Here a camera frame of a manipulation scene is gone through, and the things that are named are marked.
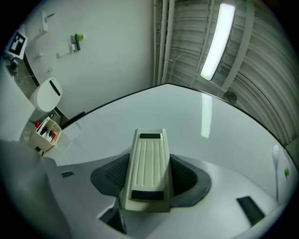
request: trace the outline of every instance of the black edge trim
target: black edge trim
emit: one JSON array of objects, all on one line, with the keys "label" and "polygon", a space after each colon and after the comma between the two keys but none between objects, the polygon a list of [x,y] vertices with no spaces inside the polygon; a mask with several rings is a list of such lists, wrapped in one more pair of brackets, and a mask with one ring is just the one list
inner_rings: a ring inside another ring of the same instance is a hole
[{"label": "black edge trim", "polygon": [[52,82],[52,80],[49,81],[50,85],[52,86],[53,90],[56,92],[56,94],[58,96],[60,96],[60,92],[58,91],[58,89],[56,88],[56,86],[54,85],[54,83]]},{"label": "black edge trim", "polygon": [[140,134],[140,139],[160,139],[161,134]]},{"label": "black edge trim", "polygon": [[263,125],[260,121],[258,121],[257,119],[255,119],[253,116],[251,116],[250,114],[248,114],[248,113],[247,113],[246,111],[244,111],[243,109],[241,109],[241,108],[239,108],[239,107],[237,107],[237,106],[235,106],[235,105],[232,105],[231,103],[229,103],[229,102],[227,102],[227,101],[225,101],[225,100],[223,100],[223,99],[221,99],[221,98],[219,98],[219,97],[217,97],[217,96],[215,96],[215,95],[211,95],[211,94],[206,93],[206,92],[204,92],[204,91],[196,90],[196,89],[190,88],[190,87],[188,87],[188,86],[183,86],[183,85],[178,85],[178,84],[173,84],[173,83],[164,83],[164,84],[160,84],[160,85],[155,85],[155,86],[152,86],[152,87],[149,87],[149,88],[146,88],[146,89],[143,89],[143,90],[136,91],[136,92],[133,92],[133,93],[131,93],[131,94],[125,95],[125,96],[120,97],[120,98],[117,98],[117,99],[115,99],[115,100],[112,100],[112,101],[110,101],[110,102],[108,102],[108,103],[106,103],[106,104],[103,104],[103,105],[101,105],[101,106],[99,106],[99,107],[97,107],[97,108],[94,108],[93,110],[87,112],[87,113],[86,113],[85,115],[83,115],[83,116],[86,116],[86,115],[92,113],[93,111],[96,111],[96,110],[98,110],[98,109],[100,109],[100,108],[102,108],[102,107],[104,107],[104,106],[106,106],[106,105],[108,105],[108,104],[111,104],[111,103],[113,103],[113,102],[115,102],[115,101],[117,101],[117,100],[120,100],[120,99],[122,99],[122,98],[131,96],[131,95],[134,95],[134,94],[137,94],[137,93],[140,93],[140,92],[142,92],[142,91],[146,91],[146,90],[149,90],[149,89],[152,89],[152,88],[156,88],[156,87],[159,87],[159,86],[162,86],[162,85],[166,85],[166,84],[170,84],[170,85],[174,85],[174,86],[177,86],[177,87],[186,88],[186,89],[189,89],[189,90],[192,90],[192,91],[197,91],[197,92],[200,92],[200,93],[204,93],[204,94],[209,95],[209,96],[211,96],[211,97],[214,97],[214,98],[216,98],[216,99],[218,99],[218,100],[221,100],[222,102],[224,102],[224,103],[226,103],[226,104],[228,104],[228,105],[230,105],[230,106],[232,106],[232,107],[238,109],[239,111],[243,112],[243,113],[246,114],[247,116],[251,117],[256,123],[258,123],[258,124],[261,125],[265,130],[267,130],[267,131],[273,136],[273,138],[276,139],[276,141],[277,141],[277,142],[284,148],[284,150],[288,153],[290,159],[293,161],[296,170],[299,172],[299,170],[298,170],[298,168],[297,168],[297,165],[295,164],[295,161],[294,161],[293,157],[290,155],[289,151],[285,148],[285,146],[281,143],[281,141],[280,141],[280,140],[279,140],[279,139],[278,139],[278,138],[277,138],[277,137],[276,137],[276,136],[275,136],[275,135],[274,135],[274,134],[273,134],[273,133],[272,133],[272,132],[265,126],[265,125]]},{"label": "black edge trim", "polygon": [[164,191],[138,191],[132,190],[132,199],[145,201],[161,201],[164,200]]},{"label": "black edge trim", "polygon": [[76,116],[74,116],[73,118],[71,118],[70,120],[68,120],[67,122],[65,122],[60,128],[61,130],[67,128],[69,125],[71,125],[72,123],[76,122],[78,119],[82,118],[84,115],[86,115],[85,112],[81,112],[80,114],[77,114]]}]

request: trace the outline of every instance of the fluorescent light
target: fluorescent light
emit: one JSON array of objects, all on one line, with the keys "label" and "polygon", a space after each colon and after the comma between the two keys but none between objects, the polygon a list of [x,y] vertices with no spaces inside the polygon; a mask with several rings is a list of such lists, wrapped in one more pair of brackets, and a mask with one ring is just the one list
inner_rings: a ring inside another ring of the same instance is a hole
[{"label": "fluorescent light", "polygon": [[210,128],[212,123],[212,106],[213,98],[204,93],[201,94],[201,133],[200,135],[205,138],[209,138]]},{"label": "fluorescent light", "polygon": [[222,58],[229,33],[233,26],[235,7],[226,3],[221,3],[215,33],[206,62],[201,70],[200,76],[206,80],[211,80],[219,62]]}]

